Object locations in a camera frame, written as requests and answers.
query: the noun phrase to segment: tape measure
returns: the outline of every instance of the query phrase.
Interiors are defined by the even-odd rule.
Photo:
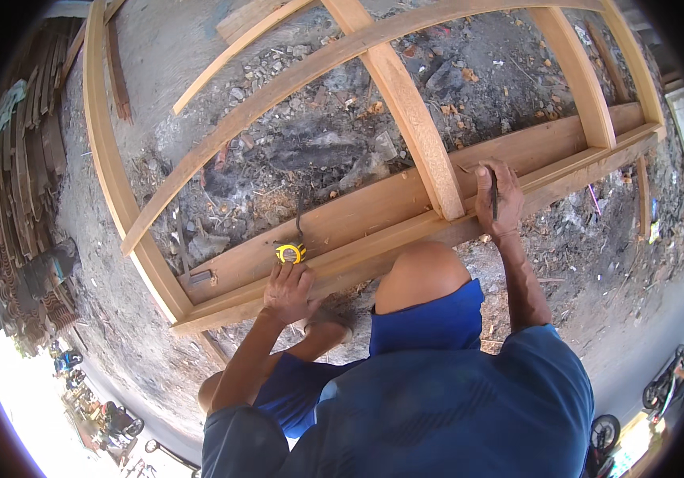
[[[302,216],[304,202],[302,196],[302,190],[300,190],[299,198],[297,199],[297,232],[299,233],[299,239],[283,242],[276,241],[273,243],[273,247],[276,248],[276,257],[279,258],[282,264],[299,264],[305,260],[305,253],[308,252],[302,243],[302,229],[299,228],[299,219]]]
[[[299,242],[273,243],[273,246],[281,263],[299,264],[305,260],[305,253],[308,252],[305,245]]]

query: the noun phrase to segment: yellow tape measure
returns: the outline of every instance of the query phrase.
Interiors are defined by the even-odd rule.
[[[305,260],[305,253],[308,250],[302,243],[274,243],[276,247],[276,257],[282,263],[299,264]]]

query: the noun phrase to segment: blue shirt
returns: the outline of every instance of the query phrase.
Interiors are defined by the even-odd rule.
[[[243,405],[204,425],[202,476],[572,476],[584,467],[591,384],[551,325],[498,355],[415,350],[371,357],[328,383],[290,452]]]

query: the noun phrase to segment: man's leg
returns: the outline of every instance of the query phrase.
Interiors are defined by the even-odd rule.
[[[317,322],[312,323],[307,330],[307,335],[298,344],[282,352],[274,353],[270,356],[268,367],[265,370],[265,380],[273,373],[276,364],[284,353],[290,353],[303,362],[313,362],[318,357],[324,355],[329,350],[341,344],[347,335],[347,328],[337,322]],[[199,408],[207,413],[212,405],[214,392],[217,384],[220,383],[222,372],[217,372],[213,376],[204,380],[199,388],[198,405]],[[250,405],[254,403],[257,396],[251,397]]]
[[[443,243],[416,243],[399,255],[376,289],[377,314],[426,304],[452,294],[472,277]]]

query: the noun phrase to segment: man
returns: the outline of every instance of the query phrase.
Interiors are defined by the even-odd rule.
[[[475,175],[477,218],[506,271],[512,334],[500,353],[479,350],[483,293],[443,244],[398,257],[376,291],[371,357],[346,366],[313,362],[350,336],[308,300],[313,271],[276,266],[252,330],[199,392],[203,476],[580,475],[594,415],[589,378],[551,325],[520,244],[514,171],[488,161]],[[305,339],[270,355],[299,320]],[[285,435],[300,437],[291,452]]]

